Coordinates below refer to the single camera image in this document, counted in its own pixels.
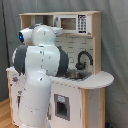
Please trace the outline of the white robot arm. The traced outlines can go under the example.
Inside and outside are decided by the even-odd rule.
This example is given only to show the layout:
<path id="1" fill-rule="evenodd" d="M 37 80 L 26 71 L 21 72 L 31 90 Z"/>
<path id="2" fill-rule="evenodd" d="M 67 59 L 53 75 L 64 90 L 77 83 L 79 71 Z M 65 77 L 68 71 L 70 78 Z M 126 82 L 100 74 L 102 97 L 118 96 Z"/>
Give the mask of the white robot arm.
<path id="1" fill-rule="evenodd" d="M 68 55 L 55 45 L 62 29 L 36 24 L 19 32 L 18 46 L 13 53 L 13 65 L 26 75 L 18 116 L 19 128 L 50 128 L 47 111 L 51 95 L 50 76 L 63 76 L 68 69 Z"/>

